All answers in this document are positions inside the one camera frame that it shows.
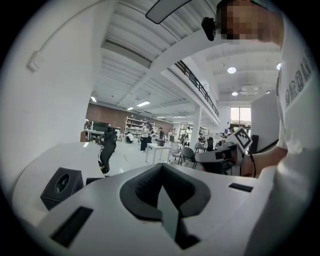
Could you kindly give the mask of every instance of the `white floor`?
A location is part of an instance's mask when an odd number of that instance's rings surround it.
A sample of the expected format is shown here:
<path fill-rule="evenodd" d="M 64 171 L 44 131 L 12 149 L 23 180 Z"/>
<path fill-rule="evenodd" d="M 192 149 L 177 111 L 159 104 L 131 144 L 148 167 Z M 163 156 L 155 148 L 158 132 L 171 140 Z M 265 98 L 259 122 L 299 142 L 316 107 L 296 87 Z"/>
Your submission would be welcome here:
<path fill-rule="evenodd" d="M 130 171 L 135 168 L 139 168 L 142 166 L 148 166 L 152 164 L 153 156 L 154 156 L 154 149 L 149 148 L 149 153 L 146 161 L 146 154 L 140 151 L 140 146 L 135 140 L 133 143 L 125 143 L 123 139 L 121 141 L 116 142 L 115 152 L 112 154 L 109 166 L 110 171 L 106 174 L 108 176 L 117 175 L 123 172 Z M 157 163 L 166 163 L 168 159 L 169 149 L 163 149 L 162 155 L 160 159 L 161 150 L 156 150 L 155 155 L 155 164 Z M 178 158 L 175 160 L 174 157 L 170 156 L 169 162 L 171 164 L 177 164 Z M 193 163 L 183 163 L 182 166 L 192 168 Z M 201 170 L 201 166 L 198 164 L 196 169 Z"/>

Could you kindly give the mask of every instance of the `white table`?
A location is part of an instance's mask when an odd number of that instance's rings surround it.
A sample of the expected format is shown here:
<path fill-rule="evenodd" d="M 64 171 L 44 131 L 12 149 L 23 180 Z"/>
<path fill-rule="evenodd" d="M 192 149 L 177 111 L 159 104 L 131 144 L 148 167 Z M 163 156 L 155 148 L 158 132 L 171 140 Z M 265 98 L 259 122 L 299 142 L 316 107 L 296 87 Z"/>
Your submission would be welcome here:
<path fill-rule="evenodd" d="M 48 214 L 40 199 L 59 167 L 80 170 L 83 185 L 87 178 L 104 178 L 98 164 L 100 146 L 91 142 L 59 144 L 33 160 L 22 172 L 13 191 L 12 207 L 17 216 L 33 226 Z"/>
<path fill-rule="evenodd" d="M 88 133 L 87 141 L 90 140 L 90 135 L 91 135 L 91 134 L 99 134 L 99 135 L 104 135 L 104 134 L 105 134 L 104 131 L 90 130 L 90 129 L 84 129 L 84 130 Z"/>
<path fill-rule="evenodd" d="M 168 158 L 167 158 L 167 161 L 166 161 L 167 163 L 169 163 L 171 146 L 167 146 L 167 145 L 159 146 L 157 143 L 147 143 L 147 145 L 146 145 L 146 154 L 145 154 L 145 161 L 146 161 L 146 162 L 147 162 L 147 159 L 148 159 L 149 147 L 152 148 L 152 149 L 154 149 L 152 164 L 155 163 L 157 150 L 161 150 L 159 160 L 161 160 L 162 150 L 169 150 L 169 152 L 168 152 Z"/>

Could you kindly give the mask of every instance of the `white pillar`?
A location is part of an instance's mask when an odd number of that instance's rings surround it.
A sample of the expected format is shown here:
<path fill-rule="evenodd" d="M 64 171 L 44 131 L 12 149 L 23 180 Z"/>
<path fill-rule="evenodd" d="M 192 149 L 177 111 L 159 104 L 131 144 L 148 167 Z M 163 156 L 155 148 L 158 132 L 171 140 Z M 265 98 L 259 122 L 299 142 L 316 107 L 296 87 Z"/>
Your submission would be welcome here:
<path fill-rule="evenodd" d="M 199 105 L 195 105 L 194 118 L 193 118 L 193 128 L 192 128 L 192 135 L 191 135 L 191 140 L 190 140 L 190 148 L 193 151 L 195 150 L 195 146 L 198 142 L 200 124 L 201 124 L 201 115 L 202 115 L 201 107 Z"/>

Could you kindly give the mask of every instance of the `black railing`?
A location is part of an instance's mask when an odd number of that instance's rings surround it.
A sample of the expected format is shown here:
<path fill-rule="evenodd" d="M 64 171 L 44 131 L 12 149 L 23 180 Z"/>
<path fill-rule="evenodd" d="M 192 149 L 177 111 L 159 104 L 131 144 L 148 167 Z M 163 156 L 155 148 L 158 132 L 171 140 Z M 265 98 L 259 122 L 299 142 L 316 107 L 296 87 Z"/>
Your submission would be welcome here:
<path fill-rule="evenodd" d="M 178 61 L 175 65 L 184 73 L 184 75 L 186 75 L 189 78 L 189 80 L 195 85 L 195 87 L 199 90 L 199 92 L 204 96 L 205 100 L 212 107 L 216 115 L 219 116 L 219 112 L 216 106 L 214 105 L 209 94 L 205 90 L 204 86 L 196 78 L 194 73 L 192 73 L 192 71 L 187 67 L 187 65 L 182 60 Z"/>

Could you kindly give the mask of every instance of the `woman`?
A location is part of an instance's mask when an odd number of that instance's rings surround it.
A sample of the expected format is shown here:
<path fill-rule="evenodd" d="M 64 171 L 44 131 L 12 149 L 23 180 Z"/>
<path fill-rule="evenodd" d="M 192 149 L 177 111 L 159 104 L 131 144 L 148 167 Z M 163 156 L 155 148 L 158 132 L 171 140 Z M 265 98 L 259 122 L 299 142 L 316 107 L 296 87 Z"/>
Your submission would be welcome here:
<path fill-rule="evenodd" d="M 146 152 L 149 132 L 150 132 L 150 123 L 147 121 L 142 127 L 142 132 L 141 132 L 141 147 L 140 147 L 141 152 Z"/>

